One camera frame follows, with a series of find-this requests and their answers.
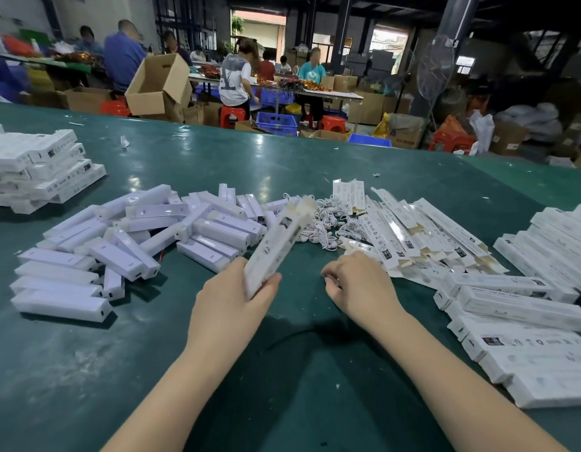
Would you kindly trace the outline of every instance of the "forearm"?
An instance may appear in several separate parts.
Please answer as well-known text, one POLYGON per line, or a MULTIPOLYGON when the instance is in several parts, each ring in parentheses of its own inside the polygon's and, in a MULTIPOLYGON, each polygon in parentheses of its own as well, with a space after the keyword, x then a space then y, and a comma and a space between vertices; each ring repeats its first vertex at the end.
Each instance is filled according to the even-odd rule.
POLYGON ((181 451, 202 408, 225 377, 186 349, 102 452, 181 451))
POLYGON ((457 452, 566 451, 414 317, 405 313, 373 336, 407 373, 457 452))
POLYGON ((242 78, 242 87, 245 88, 245 91, 248 93, 250 99, 255 98, 255 95, 252 92, 252 87, 250 86, 250 83, 247 79, 242 78))

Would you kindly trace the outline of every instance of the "white t-shirt with graphic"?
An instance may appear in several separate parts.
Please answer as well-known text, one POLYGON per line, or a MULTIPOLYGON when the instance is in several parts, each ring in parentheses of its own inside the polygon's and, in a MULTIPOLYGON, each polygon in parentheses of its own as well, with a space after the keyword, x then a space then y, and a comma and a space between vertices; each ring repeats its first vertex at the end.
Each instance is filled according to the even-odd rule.
POLYGON ((242 78, 250 77, 250 63, 241 56, 230 53, 221 63, 219 98, 226 106, 239 106, 249 99, 242 78))

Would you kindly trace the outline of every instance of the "ceiling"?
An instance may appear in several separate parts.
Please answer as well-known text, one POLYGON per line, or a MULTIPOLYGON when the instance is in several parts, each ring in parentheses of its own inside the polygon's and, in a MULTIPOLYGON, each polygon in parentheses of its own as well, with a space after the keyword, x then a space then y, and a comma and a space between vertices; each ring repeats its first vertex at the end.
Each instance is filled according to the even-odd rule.
MULTIPOLYGON (((483 36, 507 38, 515 32, 555 30, 581 36, 581 0, 479 0, 472 29, 483 36)), ((287 14, 309 8, 309 0, 229 0, 232 8, 252 8, 287 14)), ((319 0, 317 10, 338 13, 340 0, 319 0)), ((447 0, 353 0, 351 15, 399 25, 436 28, 447 0)))

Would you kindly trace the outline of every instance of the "blue shirt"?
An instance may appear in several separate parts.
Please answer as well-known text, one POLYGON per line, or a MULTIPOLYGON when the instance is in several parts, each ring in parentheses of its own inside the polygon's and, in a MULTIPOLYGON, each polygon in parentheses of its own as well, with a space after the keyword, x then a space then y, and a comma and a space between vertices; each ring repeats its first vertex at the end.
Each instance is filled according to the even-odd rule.
POLYGON ((326 76, 326 70, 320 64, 313 67, 311 66, 311 62, 306 62, 303 63, 303 66, 299 70, 299 77, 301 79, 313 81, 314 83, 320 83, 324 76, 326 76))
POLYGON ((81 38, 75 47, 78 51, 89 52, 92 55, 104 55, 104 49, 97 41, 93 43, 88 43, 83 38, 81 38))
POLYGON ((106 73, 113 80, 114 90, 127 90, 145 57, 146 51, 125 33, 118 32, 106 37, 104 64, 106 73))

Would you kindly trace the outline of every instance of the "red plastic stool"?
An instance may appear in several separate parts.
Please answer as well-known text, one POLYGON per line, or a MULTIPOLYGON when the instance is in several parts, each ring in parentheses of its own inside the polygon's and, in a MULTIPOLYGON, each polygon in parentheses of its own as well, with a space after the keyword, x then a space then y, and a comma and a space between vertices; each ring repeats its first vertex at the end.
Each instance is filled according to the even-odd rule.
POLYGON ((107 116, 129 117, 131 115, 131 111, 129 111, 129 108, 124 101, 112 100, 102 102, 100 105, 100 114, 105 114, 107 116))
POLYGON ((242 108, 230 108, 229 106, 222 106, 221 115, 219 116, 219 126, 221 128, 234 128, 229 122, 230 116, 235 116, 237 121, 245 121, 246 111, 242 108))
POLYGON ((451 153, 461 149, 465 154, 468 154, 475 141, 476 139, 474 137, 465 133, 460 133, 459 131, 437 130, 437 133, 435 133, 435 136, 433 137, 433 142, 430 143, 428 150, 451 153))
POLYGON ((317 125, 317 129, 345 133, 345 120, 338 116, 324 116, 317 125))

